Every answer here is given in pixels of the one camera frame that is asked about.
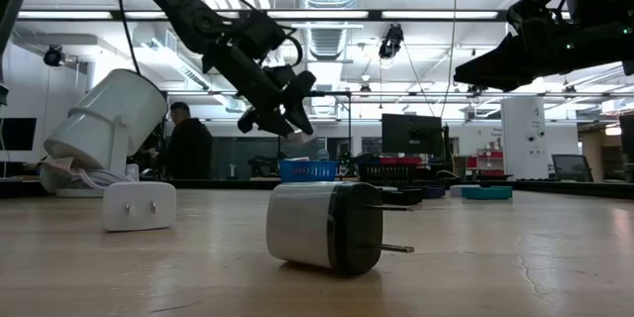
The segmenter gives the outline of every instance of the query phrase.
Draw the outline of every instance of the white power adapter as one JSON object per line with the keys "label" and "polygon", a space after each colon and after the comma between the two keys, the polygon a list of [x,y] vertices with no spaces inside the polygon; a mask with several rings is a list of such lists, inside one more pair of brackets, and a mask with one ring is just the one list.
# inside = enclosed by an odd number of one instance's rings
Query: white power adapter
{"label": "white power adapter", "polygon": [[167,228],[176,219],[176,189],[163,182],[120,182],[103,195],[103,228],[109,232]]}

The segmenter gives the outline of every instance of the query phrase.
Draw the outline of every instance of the black basket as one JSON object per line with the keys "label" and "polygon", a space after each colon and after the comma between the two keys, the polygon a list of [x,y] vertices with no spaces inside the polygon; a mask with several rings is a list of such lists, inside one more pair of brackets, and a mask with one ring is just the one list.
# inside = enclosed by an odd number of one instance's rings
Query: black basket
{"label": "black basket", "polygon": [[408,163],[365,163],[359,165],[359,178],[376,186],[411,186],[416,167],[417,164]]}

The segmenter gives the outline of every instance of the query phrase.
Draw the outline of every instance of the ceiling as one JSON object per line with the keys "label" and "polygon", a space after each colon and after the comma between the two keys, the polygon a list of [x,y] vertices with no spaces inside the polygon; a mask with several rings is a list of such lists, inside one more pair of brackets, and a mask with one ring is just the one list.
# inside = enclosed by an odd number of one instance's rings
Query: ceiling
{"label": "ceiling", "polygon": [[[298,7],[298,0],[268,0],[273,9],[292,9]],[[517,0],[359,0],[359,9],[417,9],[417,10],[506,10],[509,5]],[[124,0],[126,11],[159,10],[152,0]],[[116,0],[25,0],[23,10],[117,10]],[[450,85],[450,89],[465,91],[464,85],[451,86],[448,81],[453,76],[453,69],[475,55],[480,55],[494,49],[506,34],[504,23],[452,23],[446,22],[406,22],[402,23],[406,46],[394,58],[391,66],[381,68],[377,60],[377,51],[380,39],[384,36],[390,22],[355,22],[359,28],[351,29],[348,37],[347,49],[338,61],[343,63],[338,87],[347,88],[353,91],[359,90],[363,74],[370,76],[370,87],[373,91],[445,91]],[[167,22],[156,22],[153,29],[158,36],[164,36],[164,32],[171,31],[171,26]],[[147,23],[130,23],[133,34],[140,26],[147,26]],[[125,38],[124,29],[120,22],[70,22],[64,20],[56,21],[28,21],[20,20],[16,25],[16,32],[19,42],[25,43],[29,48],[40,50],[46,47],[45,35],[93,35],[110,47],[107,52],[123,58],[123,65],[130,65],[129,50]],[[303,31],[297,32],[297,39],[304,45]],[[103,53],[103,48],[98,48],[98,53]],[[194,67],[200,65],[199,56],[190,53],[183,45],[179,45],[177,51],[181,56],[186,57]],[[97,60],[95,51],[76,50],[81,60]],[[159,87],[166,90],[196,90],[193,82],[187,81],[174,69],[174,65],[167,63],[163,57],[149,49],[135,47],[135,53],[141,62],[143,69],[151,74],[151,80]],[[291,45],[284,45],[281,50],[286,62],[294,62],[296,51]],[[306,64],[299,65],[296,69],[305,69]],[[616,67],[617,64],[606,65],[596,68],[589,68],[568,74],[567,76],[554,75],[544,78],[540,87],[535,86],[520,88],[524,91],[561,91],[565,80],[572,82],[580,78],[591,75],[605,73],[608,69]],[[622,70],[616,69],[618,73],[597,80],[578,91],[601,92],[613,88],[620,88],[632,82],[625,77]],[[218,75],[212,73],[210,80],[214,83],[215,89],[231,89],[231,84],[222,80]],[[393,101],[403,101],[398,97]],[[600,99],[588,99],[579,103],[577,109],[587,110],[600,103]],[[464,103],[456,109],[461,109],[470,104],[471,100],[463,99]],[[491,108],[498,107],[497,101],[487,103]]]}

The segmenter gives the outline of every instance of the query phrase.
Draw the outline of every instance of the metal prong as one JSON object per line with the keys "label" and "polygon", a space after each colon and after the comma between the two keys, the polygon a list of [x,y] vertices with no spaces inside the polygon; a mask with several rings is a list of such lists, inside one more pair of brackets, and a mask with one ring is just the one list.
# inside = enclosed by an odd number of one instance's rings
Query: metal prong
{"label": "metal prong", "polygon": [[396,246],[392,244],[381,244],[375,248],[381,249],[386,252],[414,253],[414,247],[402,247],[402,246]]}
{"label": "metal prong", "polygon": [[365,205],[366,209],[378,209],[383,211],[407,212],[413,210],[412,207],[403,207],[397,205]]}

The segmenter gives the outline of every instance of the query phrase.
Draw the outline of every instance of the teal tray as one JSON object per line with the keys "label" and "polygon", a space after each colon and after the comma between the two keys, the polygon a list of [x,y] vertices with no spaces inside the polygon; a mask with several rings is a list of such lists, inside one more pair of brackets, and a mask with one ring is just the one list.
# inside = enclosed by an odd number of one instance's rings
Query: teal tray
{"label": "teal tray", "polygon": [[507,186],[500,187],[465,187],[463,197],[467,199],[479,200],[503,200],[513,198],[513,188]]}

